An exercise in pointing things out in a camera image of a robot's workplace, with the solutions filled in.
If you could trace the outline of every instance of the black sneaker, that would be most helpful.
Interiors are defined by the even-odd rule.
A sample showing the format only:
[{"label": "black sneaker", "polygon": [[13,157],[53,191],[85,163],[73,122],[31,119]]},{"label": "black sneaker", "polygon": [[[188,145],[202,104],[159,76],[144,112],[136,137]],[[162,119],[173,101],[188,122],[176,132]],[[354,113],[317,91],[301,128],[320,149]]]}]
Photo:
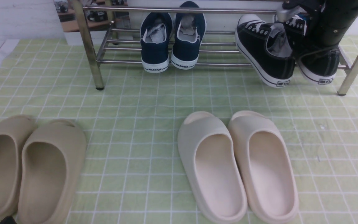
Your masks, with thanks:
[{"label": "black sneaker", "polygon": [[339,65],[339,49],[322,51],[300,57],[296,62],[302,75],[309,82],[318,85],[330,84],[337,73]]},{"label": "black sneaker", "polygon": [[140,26],[142,65],[146,72],[160,73],[169,65],[168,44],[172,19],[168,13],[150,13]]},{"label": "black sneaker", "polygon": [[[199,6],[187,1],[180,7]],[[174,26],[176,32],[171,54],[172,64],[176,68],[191,69],[199,59],[200,45],[206,32],[204,14],[176,13]]]},{"label": "black sneaker", "polygon": [[[298,43],[303,40],[306,33],[306,21],[296,15],[282,24],[287,33],[291,48],[299,55],[296,62],[303,77],[313,84],[330,84],[335,78],[339,64],[338,47],[320,51],[320,48],[313,45],[309,46],[308,49],[303,49]],[[320,52],[314,54],[309,53],[314,51]]]},{"label": "black sneaker", "polygon": [[235,38],[237,48],[266,85],[279,88],[290,83],[295,60],[283,25],[267,24],[256,15],[245,15],[237,24]]}]

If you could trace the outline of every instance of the shoelace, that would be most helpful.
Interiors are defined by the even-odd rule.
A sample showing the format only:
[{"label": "shoelace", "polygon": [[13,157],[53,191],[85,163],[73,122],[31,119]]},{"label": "shoelace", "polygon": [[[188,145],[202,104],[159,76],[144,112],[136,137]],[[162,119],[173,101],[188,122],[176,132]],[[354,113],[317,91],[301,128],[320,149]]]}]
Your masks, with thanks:
[{"label": "shoelace", "polygon": [[256,32],[259,32],[260,26],[263,25],[263,24],[266,24],[266,22],[264,22],[262,20],[251,21],[251,22],[246,24],[246,28],[248,28],[252,24],[257,24],[255,28],[256,28]]},{"label": "shoelace", "polygon": [[292,20],[288,20],[288,21],[286,22],[286,24],[288,24],[289,26],[292,26],[292,27],[294,27],[294,28],[303,30],[303,33],[304,33],[304,35],[305,35],[305,34],[306,34],[306,23],[304,23],[304,24],[298,23],[298,24],[297,24],[297,21],[298,21],[298,22],[300,22],[300,21],[305,22],[304,19],[302,19],[302,18],[299,17],[298,15],[295,15],[294,17],[292,17]]}]

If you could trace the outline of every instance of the metal shoe rack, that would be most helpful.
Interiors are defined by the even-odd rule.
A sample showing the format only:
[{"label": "metal shoe rack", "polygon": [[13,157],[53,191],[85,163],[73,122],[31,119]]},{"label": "metal shoe rack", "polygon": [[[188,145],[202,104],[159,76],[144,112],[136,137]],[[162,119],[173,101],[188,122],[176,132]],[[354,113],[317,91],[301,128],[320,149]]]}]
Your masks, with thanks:
[{"label": "metal shoe rack", "polygon": [[[115,28],[115,17],[113,12],[170,12],[170,13],[207,13],[207,14],[276,14],[274,10],[246,10],[246,9],[213,9],[213,8],[179,8],[179,7],[128,7],[128,6],[112,6],[110,0],[105,1],[104,6],[83,6],[81,0],[73,0],[72,4],[75,10],[78,27],[81,33],[82,41],[84,43],[85,52],[88,57],[92,76],[95,82],[96,89],[103,90],[104,83],[100,72],[100,64],[137,64],[141,65],[141,61],[133,60],[112,60],[104,58],[105,51],[140,51],[139,40],[119,40],[118,32],[139,33],[139,30],[134,29],[119,29]],[[103,42],[96,54],[89,31],[85,11],[107,11],[108,19],[111,21],[110,27],[106,32]],[[207,31],[206,34],[215,35],[234,35],[234,31]],[[139,44],[139,47],[125,47],[126,44]],[[225,46],[235,47],[234,42],[209,42],[202,43],[203,46]],[[341,59],[338,69],[345,70],[346,78],[338,90],[338,95],[344,96],[352,85],[354,79],[358,74],[358,55],[352,63],[341,50]],[[201,54],[216,53],[216,54],[238,54],[239,51],[233,50],[200,50]],[[216,66],[216,67],[242,67],[251,68],[250,63],[205,63],[198,62],[198,66]]]}]

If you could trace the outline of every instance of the green checkered mat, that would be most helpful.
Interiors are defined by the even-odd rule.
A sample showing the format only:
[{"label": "green checkered mat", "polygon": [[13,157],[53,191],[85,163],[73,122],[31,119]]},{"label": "green checkered mat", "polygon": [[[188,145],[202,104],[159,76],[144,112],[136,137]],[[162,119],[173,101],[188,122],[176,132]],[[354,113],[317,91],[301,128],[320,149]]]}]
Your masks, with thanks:
[{"label": "green checkered mat", "polygon": [[[355,58],[358,37],[341,45]],[[140,59],[130,52],[106,57]],[[200,61],[245,59],[203,54]],[[296,69],[282,89],[264,85],[253,69],[170,67],[155,75],[139,66],[102,65],[101,71],[106,88],[97,91],[84,48],[65,40],[21,40],[0,68],[0,121],[15,114],[34,115],[39,124],[74,119],[88,137],[66,224],[210,223],[196,207],[176,145],[180,124],[199,110],[225,123],[239,110],[274,121],[299,190],[293,223],[358,224],[358,78],[338,97],[343,71],[317,87]],[[249,210],[239,223],[262,221]]]}]

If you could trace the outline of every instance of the beige slide sandal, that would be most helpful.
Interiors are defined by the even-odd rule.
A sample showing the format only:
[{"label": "beige slide sandal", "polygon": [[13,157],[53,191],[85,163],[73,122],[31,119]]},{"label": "beige slide sandal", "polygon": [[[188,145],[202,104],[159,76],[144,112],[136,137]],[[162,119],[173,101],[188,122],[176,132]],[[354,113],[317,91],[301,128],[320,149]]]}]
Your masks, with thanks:
[{"label": "beige slide sandal", "polygon": [[27,115],[0,122],[0,220],[17,210],[21,183],[21,151],[36,128]]},{"label": "beige slide sandal", "polygon": [[18,216],[23,224],[65,220],[85,160],[86,137],[74,122],[56,119],[24,145]]},{"label": "beige slide sandal", "polygon": [[270,224],[293,220],[299,199],[280,131],[271,120],[253,111],[235,113],[228,129],[253,212]]},{"label": "beige slide sandal", "polygon": [[243,218],[246,193],[223,122],[204,111],[190,114],[179,129],[178,149],[203,215],[220,224]]}]

